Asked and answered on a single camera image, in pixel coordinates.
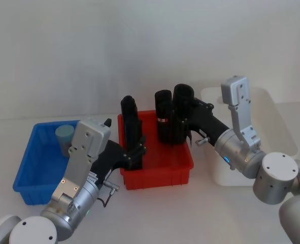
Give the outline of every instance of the white table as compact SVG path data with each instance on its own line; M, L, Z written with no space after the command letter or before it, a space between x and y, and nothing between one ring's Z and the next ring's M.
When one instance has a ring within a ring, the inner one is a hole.
M278 108L300 149L300 103L280 104ZM113 119L111 139L117 140L116 115L96 117L103 121ZM25 205L12 189L33 125L81 118L0 120L0 217L15 214L26 218L43 209ZM191 148L194 168L189 184L184 186L127 191L122 176L114 172L110 180L121 185L121 190L107 208L97 202L74 235L61 243L289 244L279 224L279 206L260 202L250 187L214 184L207 173L203 151L202 147Z

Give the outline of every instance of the white wall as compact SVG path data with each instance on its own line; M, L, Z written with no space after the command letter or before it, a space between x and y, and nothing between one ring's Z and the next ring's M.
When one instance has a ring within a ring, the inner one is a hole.
M300 101L300 0L0 0L0 118L148 109L234 74Z

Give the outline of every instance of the blue plastic bin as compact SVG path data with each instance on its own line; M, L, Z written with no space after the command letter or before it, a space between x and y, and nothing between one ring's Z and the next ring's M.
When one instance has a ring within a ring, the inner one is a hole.
M76 127L78 120L36 124L13 183L27 205L47 204L64 176L68 158L62 156L55 130L61 125Z

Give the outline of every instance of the white plastic bin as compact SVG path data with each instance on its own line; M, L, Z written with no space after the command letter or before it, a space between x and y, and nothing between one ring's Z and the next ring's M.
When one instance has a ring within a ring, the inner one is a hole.
M251 120L258 136L261 138L261 149L265 153L278 151L293 158L298 154L286 124L278 112L270 94L263 88L250 89ZM205 88L201 98L214 105L213 114L228 127L232 128L231 112L223 104L220 87ZM221 186L252 186L254 179L247 179L237 170L230 170L229 165L210 147L205 147L209 171L213 180Z

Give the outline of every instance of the red plastic bin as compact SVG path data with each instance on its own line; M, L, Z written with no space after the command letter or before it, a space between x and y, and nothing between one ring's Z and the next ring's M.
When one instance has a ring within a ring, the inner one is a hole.
M128 190L187 184L189 171L194 163L187 143L170 145L161 143L157 137L155 110L140 111L143 135L146 136L146 154L143 169L128 171L121 169ZM119 144L125 147L125 130L122 115L118 115Z

